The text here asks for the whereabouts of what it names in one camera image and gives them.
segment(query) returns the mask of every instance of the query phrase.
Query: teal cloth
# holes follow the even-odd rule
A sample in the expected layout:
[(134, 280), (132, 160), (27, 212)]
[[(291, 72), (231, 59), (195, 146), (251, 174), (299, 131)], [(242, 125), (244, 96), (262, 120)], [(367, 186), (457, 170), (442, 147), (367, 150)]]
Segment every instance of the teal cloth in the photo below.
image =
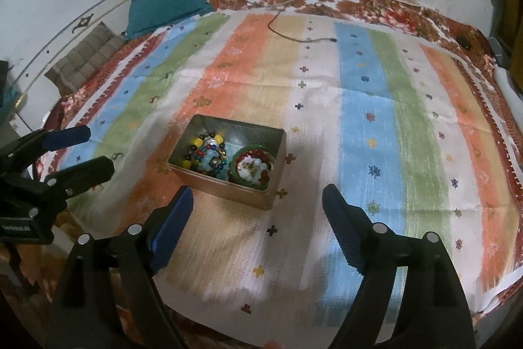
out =
[(204, 15), (213, 9), (206, 0), (132, 0), (129, 10), (127, 40), (175, 24), (193, 15)]
[(4, 90), (4, 104), (0, 107), (0, 125), (4, 124), (9, 114), (13, 111), (16, 101), (20, 96), (13, 87), (7, 87)]

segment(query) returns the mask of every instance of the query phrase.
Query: bed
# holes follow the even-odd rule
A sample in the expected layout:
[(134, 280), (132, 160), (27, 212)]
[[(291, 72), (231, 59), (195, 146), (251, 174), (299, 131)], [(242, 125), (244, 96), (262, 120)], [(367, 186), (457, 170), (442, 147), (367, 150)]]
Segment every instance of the bed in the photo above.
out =
[[(328, 183), (397, 233), (437, 232), (474, 321), (517, 291), (523, 139), (479, 31), (408, 0), (293, 0), (274, 28), (297, 43), (268, 28), (285, 0), (208, 1), (216, 12), (132, 40), (49, 115), (48, 129), (86, 124), (92, 137), (41, 158), (40, 178), (99, 155), (116, 168), (70, 200), (56, 224), (64, 246), (164, 205), (182, 183), (167, 159), (200, 113), (283, 128), (288, 141), (273, 209), (195, 191), (155, 277), (194, 347), (328, 346), (361, 281), (323, 215)], [(32, 262), (39, 250), (22, 247), (21, 268), (52, 299), (63, 262)], [(399, 271), (382, 339), (404, 279)]]

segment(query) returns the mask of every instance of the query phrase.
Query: black clamp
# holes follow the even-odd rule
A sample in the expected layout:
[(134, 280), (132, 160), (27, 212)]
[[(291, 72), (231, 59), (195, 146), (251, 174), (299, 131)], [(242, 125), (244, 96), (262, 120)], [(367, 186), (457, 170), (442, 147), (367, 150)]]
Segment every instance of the black clamp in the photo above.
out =
[[(130, 225), (112, 238), (81, 235), (53, 297), (46, 349), (187, 349), (152, 276), (167, 266), (192, 211), (193, 194), (182, 186), (143, 225)], [(114, 305), (109, 268), (118, 268), (146, 346), (125, 336)]]
[(50, 244), (52, 225), (66, 200), (111, 179), (112, 161), (98, 157), (46, 176), (44, 182), (24, 171), (47, 151), (86, 142), (87, 126), (48, 132), (38, 130), (0, 149), (0, 241)]
[[(347, 204), (333, 184), (323, 190), (323, 210), (347, 262), (363, 275), (329, 349), (475, 349), (463, 288), (436, 233), (396, 235)], [(401, 266), (408, 270), (396, 326), (389, 340), (375, 344)]]

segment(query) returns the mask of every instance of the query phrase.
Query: jewelry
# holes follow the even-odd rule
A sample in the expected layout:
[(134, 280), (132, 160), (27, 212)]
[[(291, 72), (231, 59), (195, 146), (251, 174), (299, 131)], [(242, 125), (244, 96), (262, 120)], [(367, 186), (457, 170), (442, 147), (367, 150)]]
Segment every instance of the jewelry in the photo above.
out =
[(227, 171), (229, 182), (264, 190), (269, 185), (274, 156), (261, 145), (249, 145), (238, 151)]
[[(208, 160), (208, 166), (211, 170), (200, 168), (201, 162), (210, 153), (216, 153), (218, 156), (212, 156)], [(202, 175), (215, 177), (227, 164), (226, 144), (223, 141), (223, 136), (215, 132), (206, 133), (194, 139), (193, 144), (189, 148), (189, 153), (181, 162), (184, 169), (191, 169)]]

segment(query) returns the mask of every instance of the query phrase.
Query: electric cable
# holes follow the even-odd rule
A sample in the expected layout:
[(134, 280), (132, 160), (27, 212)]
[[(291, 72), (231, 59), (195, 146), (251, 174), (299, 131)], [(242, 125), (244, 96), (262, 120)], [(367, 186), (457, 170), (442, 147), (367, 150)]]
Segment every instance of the electric cable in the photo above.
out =
[(274, 18), (269, 21), (267, 23), (267, 27), (268, 29), (273, 32), (274, 34), (277, 34), (278, 36), (280, 37), (283, 37), (284, 39), (287, 39), (289, 41), (293, 41), (293, 42), (299, 42), (299, 43), (314, 43), (314, 42), (320, 42), (320, 41), (331, 41), (331, 42), (338, 42), (338, 39), (336, 39), (335, 37), (318, 37), (316, 39), (310, 39), (310, 38), (307, 38), (307, 39), (296, 39), (295, 37), (290, 37), (290, 36), (286, 36), (276, 30), (274, 30), (272, 27), (271, 27), (271, 24), (274, 23), (274, 21), (276, 21), (276, 19), (280, 16), (280, 14), (286, 10), (287, 8), (287, 4), (288, 4), (289, 1), (287, 2), (284, 2), (285, 5), (283, 6), (283, 8), (278, 11), (278, 13), (274, 16)]

